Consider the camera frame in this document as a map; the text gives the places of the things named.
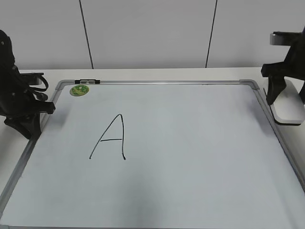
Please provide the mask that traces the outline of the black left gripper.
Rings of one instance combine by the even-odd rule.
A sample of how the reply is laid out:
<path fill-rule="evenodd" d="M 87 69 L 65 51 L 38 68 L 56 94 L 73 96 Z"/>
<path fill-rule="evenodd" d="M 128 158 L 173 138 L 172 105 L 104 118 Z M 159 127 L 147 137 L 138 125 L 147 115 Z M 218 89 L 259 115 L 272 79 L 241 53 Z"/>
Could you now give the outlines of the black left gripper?
<path fill-rule="evenodd" d="M 22 73 L 15 65 L 10 37 L 0 31 L 0 88 L 1 115 L 6 116 L 4 124 L 21 133 L 26 139 L 41 135 L 40 114 L 52 114 L 53 102 L 47 102 L 45 94 L 49 88 L 42 76 L 41 85 L 28 85 Z"/>

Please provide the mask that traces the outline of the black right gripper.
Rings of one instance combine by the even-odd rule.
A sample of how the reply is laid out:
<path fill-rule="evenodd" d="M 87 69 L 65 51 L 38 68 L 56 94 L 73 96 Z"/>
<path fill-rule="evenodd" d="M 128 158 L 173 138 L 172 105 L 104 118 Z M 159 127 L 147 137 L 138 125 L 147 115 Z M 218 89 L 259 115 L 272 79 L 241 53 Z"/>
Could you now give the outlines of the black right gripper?
<path fill-rule="evenodd" d="M 284 77 L 298 80 L 305 79 L 305 32 L 291 45 L 285 59 L 282 62 L 263 64 L 261 74 L 268 77 L 268 90 L 266 101 L 272 105 L 279 94 L 286 88 Z M 300 98 L 305 104 L 305 82 L 299 92 Z"/>

